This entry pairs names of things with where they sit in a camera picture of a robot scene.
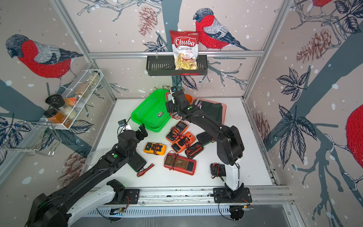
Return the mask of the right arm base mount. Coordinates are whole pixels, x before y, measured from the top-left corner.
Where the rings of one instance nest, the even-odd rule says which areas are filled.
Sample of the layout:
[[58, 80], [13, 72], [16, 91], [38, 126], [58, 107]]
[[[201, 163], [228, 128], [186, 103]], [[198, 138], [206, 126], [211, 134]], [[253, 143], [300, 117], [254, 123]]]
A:
[[229, 188], [213, 188], [215, 203], [252, 203], [249, 188], [239, 188], [231, 191]]

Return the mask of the red black multimeter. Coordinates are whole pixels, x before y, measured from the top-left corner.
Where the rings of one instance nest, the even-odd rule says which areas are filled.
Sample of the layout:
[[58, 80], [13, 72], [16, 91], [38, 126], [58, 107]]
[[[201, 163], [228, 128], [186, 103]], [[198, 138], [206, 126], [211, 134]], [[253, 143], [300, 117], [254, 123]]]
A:
[[[173, 100], [173, 96], [172, 96], [171, 91], [167, 92], [167, 93], [165, 94], [165, 97], [166, 97], [166, 100], [167, 100], [166, 105], [167, 105], [170, 101], [171, 101], [172, 103], [174, 103], [174, 100]], [[171, 113], [171, 112], [169, 112], [169, 111], [168, 111], [168, 113], [170, 114], [170, 116], [171, 116], [171, 118], [172, 118], [172, 119], [180, 120], [180, 116], [178, 115], [178, 113], [177, 113], [177, 112]]]

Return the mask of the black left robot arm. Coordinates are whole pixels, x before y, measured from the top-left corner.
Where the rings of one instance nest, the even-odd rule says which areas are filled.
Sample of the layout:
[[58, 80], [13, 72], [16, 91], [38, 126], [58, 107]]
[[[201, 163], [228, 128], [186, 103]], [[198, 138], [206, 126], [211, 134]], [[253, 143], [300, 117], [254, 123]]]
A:
[[139, 130], [126, 130], [118, 135], [118, 143], [79, 178], [51, 195], [40, 194], [32, 203], [27, 227], [68, 227], [99, 206], [115, 201], [130, 204], [133, 197], [117, 180], [109, 181], [90, 194], [104, 179], [116, 173], [136, 155], [137, 144], [148, 136], [141, 125]]

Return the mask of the yellow multimeter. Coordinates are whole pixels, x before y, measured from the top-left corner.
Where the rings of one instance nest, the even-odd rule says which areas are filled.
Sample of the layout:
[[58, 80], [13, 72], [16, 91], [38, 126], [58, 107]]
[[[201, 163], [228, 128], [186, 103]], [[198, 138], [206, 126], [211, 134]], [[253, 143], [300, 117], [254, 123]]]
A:
[[161, 143], [147, 142], [143, 151], [147, 154], [163, 156], [166, 152], [166, 145]]

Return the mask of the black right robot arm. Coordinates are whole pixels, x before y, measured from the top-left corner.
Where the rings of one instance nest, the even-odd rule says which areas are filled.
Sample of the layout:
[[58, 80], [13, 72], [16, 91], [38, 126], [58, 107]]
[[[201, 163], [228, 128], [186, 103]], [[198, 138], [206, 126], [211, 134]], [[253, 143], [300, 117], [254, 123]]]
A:
[[235, 126], [229, 127], [217, 122], [199, 107], [190, 104], [180, 90], [171, 91], [166, 98], [168, 113], [177, 113], [182, 120], [199, 126], [216, 141], [217, 155], [225, 164], [226, 187], [231, 191], [243, 188], [240, 159], [243, 157], [245, 147], [239, 130]]

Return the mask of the green plastic basket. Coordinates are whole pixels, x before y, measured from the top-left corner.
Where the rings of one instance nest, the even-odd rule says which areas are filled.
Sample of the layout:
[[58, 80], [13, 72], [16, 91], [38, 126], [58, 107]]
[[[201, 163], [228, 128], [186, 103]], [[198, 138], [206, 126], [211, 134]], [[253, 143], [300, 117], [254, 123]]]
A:
[[150, 131], [160, 132], [171, 119], [165, 105], [167, 92], [165, 89], [155, 90], [132, 112], [131, 120], [139, 125], [144, 124]]

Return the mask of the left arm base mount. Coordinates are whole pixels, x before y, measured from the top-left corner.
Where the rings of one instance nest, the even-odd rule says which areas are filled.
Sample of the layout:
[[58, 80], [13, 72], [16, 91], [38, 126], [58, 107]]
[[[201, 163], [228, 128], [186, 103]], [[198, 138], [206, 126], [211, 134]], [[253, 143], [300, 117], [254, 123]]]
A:
[[140, 189], [126, 188], [122, 183], [113, 179], [106, 185], [112, 187], [114, 193], [112, 200], [107, 205], [130, 205], [137, 204], [140, 195]]

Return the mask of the small black multimeter front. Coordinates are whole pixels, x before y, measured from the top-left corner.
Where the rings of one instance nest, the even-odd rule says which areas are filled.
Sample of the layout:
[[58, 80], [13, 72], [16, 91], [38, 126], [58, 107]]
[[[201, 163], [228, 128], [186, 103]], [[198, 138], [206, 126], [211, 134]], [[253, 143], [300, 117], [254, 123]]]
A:
[[216, 177], [226, 177], [226, 168], [224, 164], [212, 163], [210, 165], [212, 179]]

